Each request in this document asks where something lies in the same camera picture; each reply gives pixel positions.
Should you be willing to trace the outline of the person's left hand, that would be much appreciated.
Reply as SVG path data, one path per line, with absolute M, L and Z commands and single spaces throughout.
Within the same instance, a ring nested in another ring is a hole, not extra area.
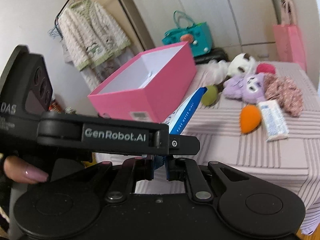
M 9 179 L 23 184 L 44 183 L 49 177 L 46 172 L 16 156 L 9 156 L 5 159 L 3 170 Z

